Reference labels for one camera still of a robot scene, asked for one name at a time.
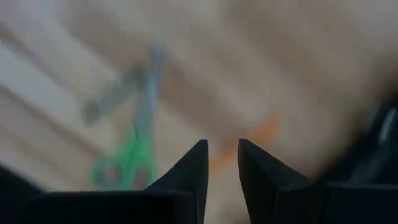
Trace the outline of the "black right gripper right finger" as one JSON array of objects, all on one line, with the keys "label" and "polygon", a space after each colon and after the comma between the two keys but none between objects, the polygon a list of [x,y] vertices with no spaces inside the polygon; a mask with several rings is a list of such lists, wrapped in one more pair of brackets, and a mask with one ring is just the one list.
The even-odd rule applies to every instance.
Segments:
[{"label": "black right gripper right finger", "polygon": [[398,184],[309,179],[247,139],[239,178],[251,224],[398,224]]}]

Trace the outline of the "green-handled scissors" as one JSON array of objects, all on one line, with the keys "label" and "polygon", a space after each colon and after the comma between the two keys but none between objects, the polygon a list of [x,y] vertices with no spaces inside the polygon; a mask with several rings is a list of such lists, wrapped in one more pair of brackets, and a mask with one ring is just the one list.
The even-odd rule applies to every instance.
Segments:
[{"label": "green-handled scissors", "polygon": [[159,81],[166,58],[165,45],[156,42],[136,90],[140,92],[137,108],[124,142],[112,153],[98,159],[91,171],[93,185],[102,190],[137,190],[156,179],[152,152],[154,117],[158,107]]}]

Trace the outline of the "orange pencil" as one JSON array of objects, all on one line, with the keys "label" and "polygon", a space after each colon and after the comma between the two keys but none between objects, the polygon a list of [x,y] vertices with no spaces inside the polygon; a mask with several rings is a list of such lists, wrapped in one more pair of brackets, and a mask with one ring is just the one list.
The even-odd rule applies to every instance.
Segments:
[{"label": "orange pencil", "polygon": [[[254,143],[268,144],[278,134],[280,128],[281,113],[275,112],[270,117],[255,127],[252,131],[246,133],[243,138],[253,141]],[[237,137],[228,143],[221,152],[209,161],[209,175],[212,177],[223,169],[234,159],[238,151],[239,139]]]}]

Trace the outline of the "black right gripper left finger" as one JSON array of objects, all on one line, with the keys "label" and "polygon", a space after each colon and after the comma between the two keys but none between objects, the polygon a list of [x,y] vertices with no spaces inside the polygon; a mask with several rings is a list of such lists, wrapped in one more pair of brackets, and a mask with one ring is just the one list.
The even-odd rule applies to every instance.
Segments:
[{"label": "black right gripper left finger", "polygon": [[21,224],[203,224],[207,188],[202,139],[144,190],[42,194],[27,204]]}]

